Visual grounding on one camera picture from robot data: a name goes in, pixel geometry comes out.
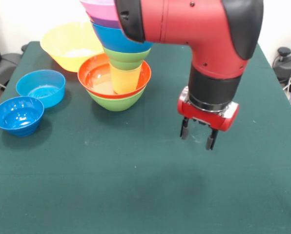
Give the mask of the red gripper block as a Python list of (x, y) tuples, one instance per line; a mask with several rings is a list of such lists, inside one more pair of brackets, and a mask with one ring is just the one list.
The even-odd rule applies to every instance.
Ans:
[(213, 150), (218, 132), (227, 131), (233, 124), (238, 112), (239, 104), (231, 102), (228, 106), (220, 112), (207, 112), (195, 107), (189, 102), (189, 92), (186, 86), (178, 99), (177, 111), (184, 118), (182, 121), (180, 137), (186, 139), (188, 136), (188, 122), (190, 119), (199, 121), (212, 128), (211, 134), (207, 138), (206, 149)]

